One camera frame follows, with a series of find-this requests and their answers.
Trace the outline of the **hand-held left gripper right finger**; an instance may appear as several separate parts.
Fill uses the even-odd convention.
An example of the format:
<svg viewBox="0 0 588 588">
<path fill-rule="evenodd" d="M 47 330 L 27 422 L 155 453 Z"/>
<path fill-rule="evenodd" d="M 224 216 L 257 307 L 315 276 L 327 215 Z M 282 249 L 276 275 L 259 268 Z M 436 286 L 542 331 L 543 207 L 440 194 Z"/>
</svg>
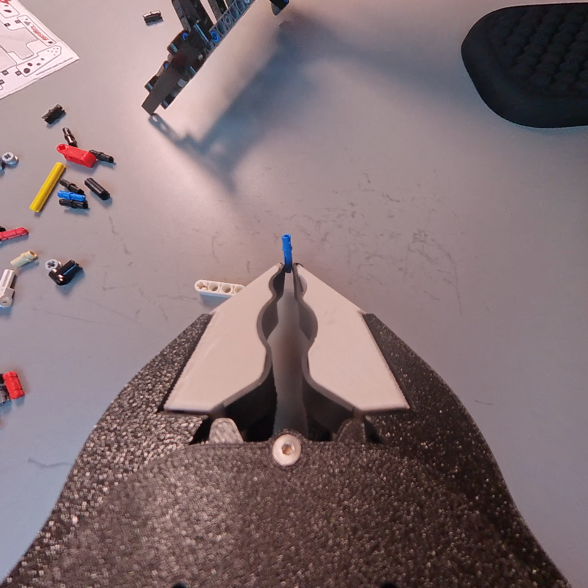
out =
<svg viewBox="0 0 588 588">
<path fill-rule="evenodd" d="M 302 302 L 317 323 L 307 353 L 311 382 L 346 409 L 360 413 L 408 409 L 363 310 L 307 269 L 297 269 Z"/>
</svg>

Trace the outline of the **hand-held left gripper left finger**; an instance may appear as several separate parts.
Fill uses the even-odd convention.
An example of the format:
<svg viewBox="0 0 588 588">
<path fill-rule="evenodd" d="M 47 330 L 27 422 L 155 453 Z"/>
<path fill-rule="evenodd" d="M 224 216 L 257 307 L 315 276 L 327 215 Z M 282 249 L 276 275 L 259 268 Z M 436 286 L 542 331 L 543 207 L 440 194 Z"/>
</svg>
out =
<svg viewBox="0 0 588 588">
<path fill-rule="evenodd" d="M 268 337 L 278 323 L 281 265 L 217 307 L 164 409 L 213 414 L 260 386 L 272 366 Z"/>
</svg>

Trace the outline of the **white toy brick beam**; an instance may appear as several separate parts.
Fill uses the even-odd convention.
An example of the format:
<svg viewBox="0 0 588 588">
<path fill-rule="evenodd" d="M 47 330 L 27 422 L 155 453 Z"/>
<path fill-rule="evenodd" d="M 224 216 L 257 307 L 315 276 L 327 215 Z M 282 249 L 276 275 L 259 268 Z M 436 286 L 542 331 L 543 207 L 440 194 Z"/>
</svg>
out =
<svg viewBox="0 0 588 588">
<path fill-rule="evenodd" d="M 194 284 L 195 290 L 202 296 L 216 298 L 230 298 L 244 289 L 244 285 L 209 280 L 198 280 Z"/>
</svg>

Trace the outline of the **black toy vehicle chassis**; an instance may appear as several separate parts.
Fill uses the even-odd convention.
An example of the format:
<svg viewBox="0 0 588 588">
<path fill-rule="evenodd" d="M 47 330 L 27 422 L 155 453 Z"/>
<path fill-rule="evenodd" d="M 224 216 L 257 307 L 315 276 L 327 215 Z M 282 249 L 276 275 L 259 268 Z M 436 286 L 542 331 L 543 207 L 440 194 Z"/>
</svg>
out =
<svg viewBox="0 0 588 588">
<path fill-rule="evenodd" d="M 148 114 L 170 106 L 253 3 L 209 1 L 213 21 L 201 1 L 172 1 L 183 30 L 168 45 L 166 61 L 145 85 L 148 96 L 142 107 Z"/>
</svg>

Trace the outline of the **grey desk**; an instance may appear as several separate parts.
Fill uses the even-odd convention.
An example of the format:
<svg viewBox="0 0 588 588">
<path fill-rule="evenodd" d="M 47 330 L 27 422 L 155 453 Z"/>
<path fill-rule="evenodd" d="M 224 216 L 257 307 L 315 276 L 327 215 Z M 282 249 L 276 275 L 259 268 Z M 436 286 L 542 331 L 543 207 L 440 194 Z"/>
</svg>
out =
<svg viewBox="0 0 588 588">
<path fill-rule="evenodd" d="M 460 45 L 524 1 L 255 2 L 166 110 L 144 84 L 180 30 L 169 1 L 23 1 L 80 57 L 1 101 L 1 578 L 127 381 L 215 300 L 295 259 L 445 379 L 529 527 L 587 587 L 587 129 L 527 129 L 479 98 Z M 147 26 L 142 15 L 161 11 Z M 43 116 L 56 105 L 65 114 Z M 56 147 L 69 128 L 85 168 Z M 87 210 L 29 209 L 56 163 Z M 101 200 L 84 184 L 110 193 Z M 56 285 L 45 267 L 82 272 Z"/>
</svg>

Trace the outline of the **pile of small toy brick parts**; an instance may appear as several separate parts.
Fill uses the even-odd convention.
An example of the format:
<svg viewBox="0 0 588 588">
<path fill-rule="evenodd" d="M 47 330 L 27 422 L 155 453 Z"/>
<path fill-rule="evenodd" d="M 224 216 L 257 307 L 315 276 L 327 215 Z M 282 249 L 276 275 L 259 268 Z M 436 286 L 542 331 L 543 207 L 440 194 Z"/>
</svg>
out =
<svg viewBox="0 0 588 588">
<path fill-rule="evenodd" d="M 60 105 L 56 105 L 50 109 L 44 116 L 43 120 L 48 124 L 53 124 L 59 120 L 65 111 Z M 63 136 L 65 143 L 60 143 L 56 150 L 60 153 L 67 162 L 83 166 L 85 168 L 92 168 L 97 162 L 104 162 L 113 164 L 114 158 L 106 153 L 96 150 L 84 150 L 77 146 L 77 141 L 71 134 L 69 128 L 63 128 Z M 12 152 L 6 152 L 1 156 L 1 172 L 4 172 L 8 166 L 15 166 L 18 163 L 18 158 Z M 65 171 L 65 165 L 58 162 L 48 174 L 39 192 L 33 199 L 29 209 L 34 213 L 41 212 L 48 199 L 48 196 L 54 190 L 57 184 L 60 184 L 65 190 L 59 190 L 59 204 L 69 209 L 87 210 L 88 202 L 85 192 L 81 187 L 62 178 Z M 85 186 L 101 200 L 106 201 L 110 198 L 110 193 L 106 188 L 102 187 L 93 178 L 84 180 Z M 28 230 L 23 227 L 7 230 L 1 226 L 1 243 L 11 239 L 18 239 L 28 236 Z M 12 268 L 21 268 L 24 265 L 34 262 L 38 256 L 32 252 L 27 251 L 20 254 L 17 258 L 11 261 Z M 66 263 L 50 260 L 45 267 L 49 270 L 48 276 L 58 286 L 68 285 L 73 281 L 78 274 L 82 272 L 82 267 L 78 262 L 70 260 Z M 5 269 L 1 275 L 1 308 L 9 308 L 13 303 L 13 283 L 16 273 L 13 269 Z M 1 373 L 1 404 L 9 401 L 16 401 L 25 396 L 19 376 L 15 371 L 8 371 Z"/>
</svg>

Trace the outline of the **black wrist rest pad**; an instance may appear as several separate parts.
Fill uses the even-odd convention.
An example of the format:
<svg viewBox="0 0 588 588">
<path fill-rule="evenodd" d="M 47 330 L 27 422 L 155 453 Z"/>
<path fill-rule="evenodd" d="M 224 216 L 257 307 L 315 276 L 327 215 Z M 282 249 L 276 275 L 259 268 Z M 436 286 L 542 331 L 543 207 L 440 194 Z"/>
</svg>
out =
<svg viewBox="0 0 588 588">
<path fill-rule="evenodd" d="M 533 128 L 587 125 L 587 3 L 518 5 L 479 19 L 461 47 L 485 104 Z"/>
</svg>

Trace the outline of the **white sticker sheet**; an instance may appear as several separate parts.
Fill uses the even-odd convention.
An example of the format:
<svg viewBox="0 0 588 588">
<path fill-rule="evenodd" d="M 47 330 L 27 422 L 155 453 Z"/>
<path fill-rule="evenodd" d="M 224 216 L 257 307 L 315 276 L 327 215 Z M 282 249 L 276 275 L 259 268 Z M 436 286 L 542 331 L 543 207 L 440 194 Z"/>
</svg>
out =
<svg viewBox="0 0 588 588">
<path fill-rule="evenodd" d="M 78 60 L 21 2 L 1 1 L 1 98 Z"/>
</svg>

